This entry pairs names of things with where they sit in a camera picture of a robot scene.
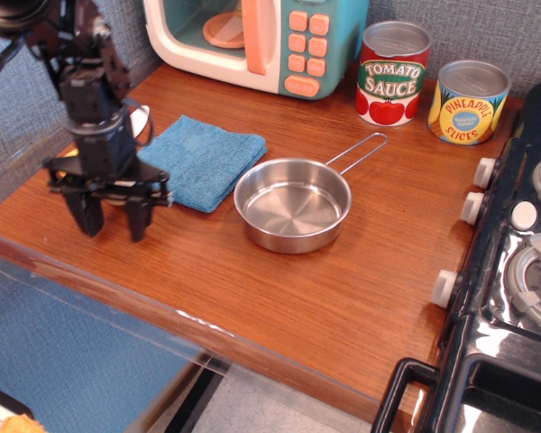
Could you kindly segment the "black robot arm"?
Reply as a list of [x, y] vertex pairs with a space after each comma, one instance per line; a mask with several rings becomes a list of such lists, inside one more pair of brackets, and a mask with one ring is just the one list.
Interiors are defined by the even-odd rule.
[[139, 159], [143, 144], [132, 116], [129, 69], [92, 1], [0, 1], [0, 72], [22, 47], [42, 62], [66, 107], [67, 129], [78, 153], [43, 163], [50, 190], [60, 193], [80, 230], [102, 229], [102, 203], [124, 205], [131, 237], [145, 236], [152, 210], [169, 206], [170, 175]]

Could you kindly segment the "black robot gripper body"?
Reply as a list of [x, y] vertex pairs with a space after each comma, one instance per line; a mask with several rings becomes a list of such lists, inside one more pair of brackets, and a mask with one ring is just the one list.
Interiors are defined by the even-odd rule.
[[44, 162], [50, 190], [72, 207], [101, 199], [168, 206], [170, 175], [137, 155], [153, 139], [150, 109], [115, 88], [101, 67], [65, 68], [59, 91], [78, 154]]

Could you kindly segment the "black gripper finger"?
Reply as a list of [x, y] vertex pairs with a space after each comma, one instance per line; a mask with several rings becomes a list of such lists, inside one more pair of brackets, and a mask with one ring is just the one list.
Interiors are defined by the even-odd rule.
[[63, 197], [80, 230], [90, 237], [96, 236], [104, 224], [100, 199], [71, 191], [65, 191]]
[[125, 203], [125, 212], [131, 237], [134, 242], [140, 242], [146, 228], [151, 224], [153, 203], [147, 198], [129, 197]]

